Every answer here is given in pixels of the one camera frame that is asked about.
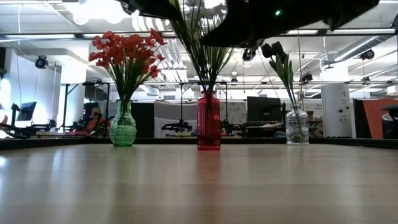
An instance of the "orange panel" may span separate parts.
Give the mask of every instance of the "orange panel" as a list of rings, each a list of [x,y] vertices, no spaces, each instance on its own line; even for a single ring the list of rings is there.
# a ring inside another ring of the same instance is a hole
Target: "orange panel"
[[[382,111],[381,108],[387,105],[396,105],[397,100],[383,99],[383,100],[364,100],[363,106],[368,119],[369,129],[371,130],[373,139],[383,139],[383,130],[381,125],[381,118],[388,111]]]

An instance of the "cable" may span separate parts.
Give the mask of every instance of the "cable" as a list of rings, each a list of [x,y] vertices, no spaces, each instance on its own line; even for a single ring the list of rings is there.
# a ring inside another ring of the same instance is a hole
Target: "cable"
[[[22,106],[22,90],[21,81],[19,80],[19,57],[17,55],[17,72],[18,72],[18,87],[19,87],[19,106]]]
[[[51,119],[54,119],[54,117],[52,116],[52,112],[53,112],[53,103],[54,103],[55,81],[57,79],[57,67],[58,67],[58,65],[55,65],[55,68],[54,68],[54,84],[53,84],[53,88],[52,88],[52,97],[51,97]]]
[[[279,97],[279,95],[278,95],[278,92],[276,92],[276,89],[275,89],[275,87],[274,87],[274,84],[272,83],[272,80],[271,80],[271,78],[269,77],[269,74],[268,74],[268,70],[267,70],[267,68],[266,68],[266,65],[264,64],[264,61],[262,60],[262,56],[261,56],[261,54],[260,54],[260,50],[258,50],[258,51],[259,51],[259,55],[260,55],[260,58],[261,58],[262,66],[263,66],[264,69],[266,70],[267,77],[268,77],[269,81],[271,82],[271,86],[272,86],[272,88],[273,88],[274,91],[275,91],[276,97],[278,97],[278,98],[280,99],[280,97]]]
[[[36,99],[37,80],[39,80],[39,71],[40,71],[40,69],[37,69],[36,84],[35,84],[35,93],[33,94],[33,102],[34,102],[35,99]]]
[[[24,7],[23,4],[21,4],[18,8],[18,34],[21,33],[21,9]]]

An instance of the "desk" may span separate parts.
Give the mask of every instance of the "desk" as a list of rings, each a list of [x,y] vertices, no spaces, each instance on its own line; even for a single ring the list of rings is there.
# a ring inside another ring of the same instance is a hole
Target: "desk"
[[[0,152],[0,223],[397,223],[398,151],[76,145]]]

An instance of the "black tulip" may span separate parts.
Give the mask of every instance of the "black tulip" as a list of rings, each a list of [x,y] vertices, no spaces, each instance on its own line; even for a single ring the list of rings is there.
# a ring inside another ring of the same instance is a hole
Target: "black tulip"
[[[282,63],[285,63],[287,54],[285,52],[282,52],[282,54],[280,54],[279,56],[280,56],[280,60],[282,61]]]
[[[272,49],[274,50],[275,54],[282,55],[284,52],[284,48],[282,47],[282,44],[280,42],[276,42],[272,44]]]
[[[272,56],[275,55],[274,49],[269,45],[265,44],[261,47],[262,55],[265,58],[271,58]]]

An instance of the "person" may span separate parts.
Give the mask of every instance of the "person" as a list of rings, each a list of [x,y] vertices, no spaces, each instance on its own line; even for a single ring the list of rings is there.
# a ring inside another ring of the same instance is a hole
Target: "person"
[[[101,108],[99,108],[99,107],[93,108],[93,110],[91,111],[91,117],[92,117],[92,119],[88,122],[87,127],[86,127],[86,132],[88,132],[88,133],[94,131],[96,129],[97,124],[99,126],[106,121],[104,116],[102,116]],[[109,132],[110,127],[111,127],[111,123],[108,122],[107,128],[106,128],[107,133]]]

